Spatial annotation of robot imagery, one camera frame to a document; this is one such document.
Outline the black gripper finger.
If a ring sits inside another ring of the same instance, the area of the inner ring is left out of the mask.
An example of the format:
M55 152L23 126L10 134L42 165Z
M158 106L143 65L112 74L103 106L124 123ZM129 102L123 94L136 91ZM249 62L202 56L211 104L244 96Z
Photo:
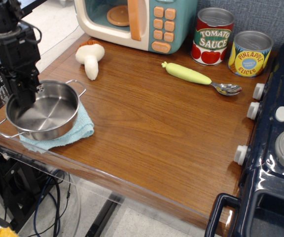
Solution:
M13 95L20 108L30 107L36 101L41 86L38 79L16 79L13 82Z
M16 78L7 78L7 83L8 83L8 91L9 94L15 94L16 93Z

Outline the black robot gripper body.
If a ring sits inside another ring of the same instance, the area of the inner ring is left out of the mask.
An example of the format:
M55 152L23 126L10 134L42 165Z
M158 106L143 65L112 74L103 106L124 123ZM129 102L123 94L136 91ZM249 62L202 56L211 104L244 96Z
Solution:
M40 60L40 41L30 24L18 24L14 30L0 33L0 64L7 73L17 74L25 83L39 85L36 63Z

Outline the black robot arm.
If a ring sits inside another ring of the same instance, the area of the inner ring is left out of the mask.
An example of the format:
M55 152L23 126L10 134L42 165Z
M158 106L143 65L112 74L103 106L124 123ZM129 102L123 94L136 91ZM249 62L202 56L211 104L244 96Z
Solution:
M36 101L40 85L40 60L35 27L22 20L25 13L18 0L0 0L0 85L4 85L22 108Z

